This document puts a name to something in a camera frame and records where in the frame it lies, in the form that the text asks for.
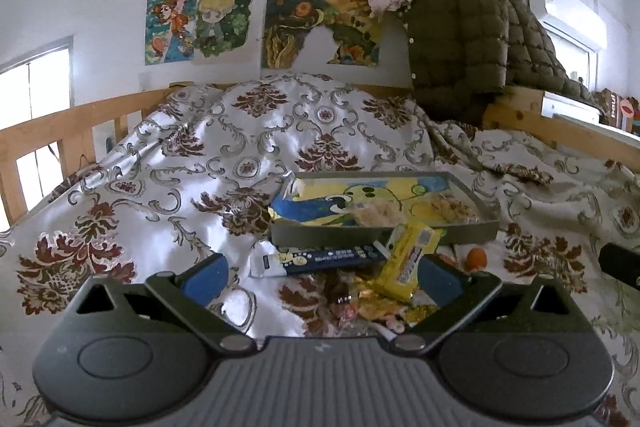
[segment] wooden headboard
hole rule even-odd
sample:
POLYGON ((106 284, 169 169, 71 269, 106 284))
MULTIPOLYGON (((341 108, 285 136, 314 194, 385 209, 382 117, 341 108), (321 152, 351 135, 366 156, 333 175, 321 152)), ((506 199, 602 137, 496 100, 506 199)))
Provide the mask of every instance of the wooden headboard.
MULTIPOLYGON (((142 118, 158 106, 171 92, 192 84, 172 84, 167 89, 137 92, 85 103, 71 109, 34 118, 0 130, 0 199, 9 224, 27 213, 17 160, 52 143, 58 144, 63 177, 78 171, 81 162, 95 162, 93 127, 113 121, 116 141, 129 134, 127 116, 140 111, 142 118)), ((215 84, 226 89, 234 84, 215 84)), ((358 88, 379 98, 404 95, 411 90, 402 87, 358 84, 358 88)))

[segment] dark green jacket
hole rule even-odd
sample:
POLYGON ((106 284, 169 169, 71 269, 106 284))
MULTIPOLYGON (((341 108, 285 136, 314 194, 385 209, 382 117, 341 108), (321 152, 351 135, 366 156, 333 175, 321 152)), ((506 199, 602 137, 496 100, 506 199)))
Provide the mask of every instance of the dark green jacket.
POLYGON ((414 0, 399 17, 409 35, 415 99, 434 120, 478 124, 506 84, 593 104, 523 0, 414 0))

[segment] box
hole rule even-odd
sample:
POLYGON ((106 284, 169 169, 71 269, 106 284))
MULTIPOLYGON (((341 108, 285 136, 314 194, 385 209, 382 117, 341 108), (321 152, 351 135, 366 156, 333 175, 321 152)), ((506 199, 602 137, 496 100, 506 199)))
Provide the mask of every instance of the box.
POLYGON ((498 232, 495 214, 449 172, 298 172, 287 178, 272 203, 270 240, 279 248, 356 247, 374 241, 385 244, 395 224, 362 226, 350 219, 354 214, 349 208, 366 207, 373 200, 387 201, 408 219, 445 229, 443 245, 486 243, 498 232), (310 194, 318 197, 309 198, 310 194), (434 208, 434 198, 442 201, 451 196, 470 207, 475 217, 434 222, 433 215, 420 213, 434 208), (294 201, 299 198, 305 204, 294 201))

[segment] bedspread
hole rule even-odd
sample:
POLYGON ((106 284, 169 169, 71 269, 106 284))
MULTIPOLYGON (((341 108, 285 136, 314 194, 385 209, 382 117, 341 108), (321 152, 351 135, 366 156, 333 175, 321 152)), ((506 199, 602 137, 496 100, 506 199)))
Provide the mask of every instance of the bedspread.
MULTIPOLYGON (((606 242, 640 247, 631 172, 521 132, 435 123, 409 98, 379 100, 309 74, 176 92, 84 178, 0 233, 0 424, 44 418, 31 363, 92 273, 139 282, 217 251, 230 269, 216 313, 257 338, 334 334, 309 279, 249 277, 268 203, 291 171, 405 169, 450 171, 495 210, 488 270, 511 282, 536 273, 562 280, 615 363, 599 417, 640 424, 640 293, 597 263, 606 242)), ((450 252, 461 267, 465 249, 450 252)))

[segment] air conditioner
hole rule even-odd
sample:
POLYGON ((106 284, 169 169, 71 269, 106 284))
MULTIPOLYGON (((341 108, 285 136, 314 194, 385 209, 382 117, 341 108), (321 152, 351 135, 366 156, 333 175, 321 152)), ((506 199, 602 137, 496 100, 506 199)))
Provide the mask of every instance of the air conditioner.
POLYGON ((529 0, 538 20, 564 33, 594 52, 607 49, 607 25, 593 9, 579 0, 529 0))

